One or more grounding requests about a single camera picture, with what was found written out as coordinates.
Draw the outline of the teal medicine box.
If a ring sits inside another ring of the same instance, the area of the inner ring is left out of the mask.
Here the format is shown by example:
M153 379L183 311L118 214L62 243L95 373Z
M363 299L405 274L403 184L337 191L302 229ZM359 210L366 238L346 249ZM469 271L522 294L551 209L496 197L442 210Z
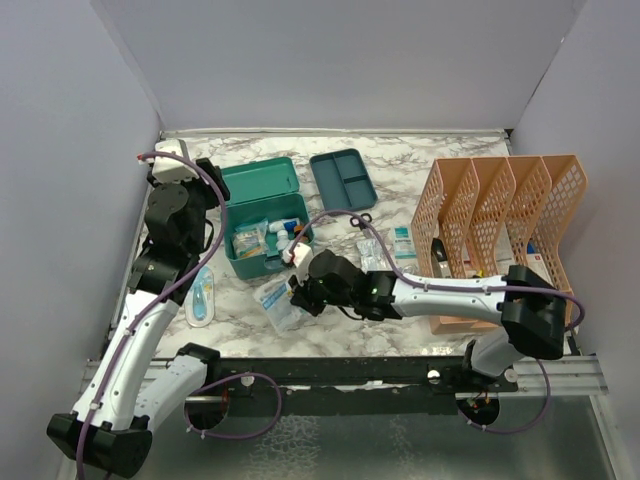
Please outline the teal medicine box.
M266 234L265 252L247 258L236 253L233 235L237 227L264 219L271 223L295 218L304 223L309 221L292 160L278 157L250 162L224 168L222 175L230 191L224 248L236 276L241 280L249 280L284 271L286 266L276 247L276 234Z

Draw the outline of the blue cotton swab bag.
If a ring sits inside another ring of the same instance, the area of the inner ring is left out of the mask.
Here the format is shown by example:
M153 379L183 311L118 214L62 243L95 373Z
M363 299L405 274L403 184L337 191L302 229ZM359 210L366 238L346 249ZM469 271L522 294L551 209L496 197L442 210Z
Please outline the blue cotton swab bag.
M266 218L252 223L242 224L235 228L235 232L232 238L234 239L259 239L266 243L266 234L268 233L268 220Z

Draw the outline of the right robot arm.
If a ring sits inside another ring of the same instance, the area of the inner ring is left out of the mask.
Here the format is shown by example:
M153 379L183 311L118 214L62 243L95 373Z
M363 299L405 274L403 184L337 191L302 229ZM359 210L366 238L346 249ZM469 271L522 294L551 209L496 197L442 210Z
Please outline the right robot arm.
M394 269L363 272L329 250L292 256L291 302L318 316L328 306L363 320L438 316L479 320L494 330L468 346L461 383L481 391L524 357L558 360L564 352L568 297L522 265L483 278L428 278Z

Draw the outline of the small bottle blue label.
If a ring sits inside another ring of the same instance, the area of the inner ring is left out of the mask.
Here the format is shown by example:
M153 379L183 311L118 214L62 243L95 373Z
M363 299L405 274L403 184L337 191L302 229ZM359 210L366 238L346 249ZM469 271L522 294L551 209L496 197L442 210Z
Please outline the small bottle blue label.
M291 218L291 219L283 219L282 225L283 228L287 231L293 231L296 226L299 226L301 221L299 218Z

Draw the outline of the black handled scissors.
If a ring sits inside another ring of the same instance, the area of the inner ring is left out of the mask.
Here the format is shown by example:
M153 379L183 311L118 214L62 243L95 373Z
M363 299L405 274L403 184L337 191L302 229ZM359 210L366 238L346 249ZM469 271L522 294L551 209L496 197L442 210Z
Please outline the black handled scissors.
M371 238L372 233L371 233L371 230L369 229L369 224L371 223L371 221L372 221L371 215L368 212L363 212L359 216L352 216L350 218L350 225L353 228L358 228L359 231L366 238Z

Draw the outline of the blue gauze dressing pack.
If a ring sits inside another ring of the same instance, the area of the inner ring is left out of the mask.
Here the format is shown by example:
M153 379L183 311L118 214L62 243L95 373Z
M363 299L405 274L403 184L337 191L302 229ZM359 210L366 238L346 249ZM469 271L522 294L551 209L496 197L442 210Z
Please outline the blue gauze dressing pack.
M278 334L294 328L304 316L304 311L291 303L292 296L291 287L284 278L272 279L254 293L255 301Z

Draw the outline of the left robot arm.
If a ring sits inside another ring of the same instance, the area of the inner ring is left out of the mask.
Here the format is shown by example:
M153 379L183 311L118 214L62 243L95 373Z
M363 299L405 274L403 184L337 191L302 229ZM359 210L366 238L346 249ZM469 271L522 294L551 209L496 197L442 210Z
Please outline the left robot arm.
M142 385L164 331L224 240L224 231L206 217L230 199L220 168L207 158L179 161L171 174L148 175L148 235L132 265L116 331L72 410L53 415L47 427L48 437L75 461L79 479L87 466L132 478L170 412L191 390L206 395L220 385L218 355L204 347L181 350L168 370Z

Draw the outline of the white plastic bottle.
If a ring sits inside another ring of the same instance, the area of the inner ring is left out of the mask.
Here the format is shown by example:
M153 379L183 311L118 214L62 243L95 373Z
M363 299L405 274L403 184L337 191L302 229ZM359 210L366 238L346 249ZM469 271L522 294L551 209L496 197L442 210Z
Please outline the white plastic bottle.
M276 249L282 251L289 243L289 232L282 220L269 224L269 232L276 234Z

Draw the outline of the bandage pack yellow green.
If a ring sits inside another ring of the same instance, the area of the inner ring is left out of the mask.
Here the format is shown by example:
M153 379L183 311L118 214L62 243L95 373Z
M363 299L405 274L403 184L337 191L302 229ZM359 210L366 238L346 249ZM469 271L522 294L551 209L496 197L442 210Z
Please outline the bandage pack yellow green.
M259 239L234 239L233 246L238 259L262 255L268 250L268 245Z

